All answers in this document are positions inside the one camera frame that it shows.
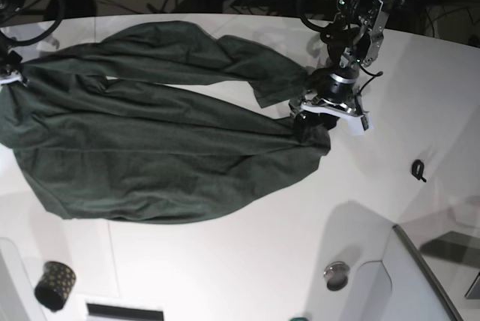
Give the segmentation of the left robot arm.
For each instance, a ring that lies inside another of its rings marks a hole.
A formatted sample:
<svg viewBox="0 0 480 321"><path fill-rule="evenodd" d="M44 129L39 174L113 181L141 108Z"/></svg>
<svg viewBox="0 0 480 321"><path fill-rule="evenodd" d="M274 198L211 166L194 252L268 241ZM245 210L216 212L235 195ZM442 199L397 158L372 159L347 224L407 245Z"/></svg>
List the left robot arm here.
<svg viewBox="0 0 480 321"><path fill-rule="evenodd" d="M303 94L289 102L297 137L330 130L339 119L347 122L354 135L373 127L362 104L366 86L359 85L358 79L377 60L386 23L397 1L337 0L333 21L320 26L307 18L306 0L297 0L299 19L319 34L328 53L325 67L316 69L308 77Z"/></svg>

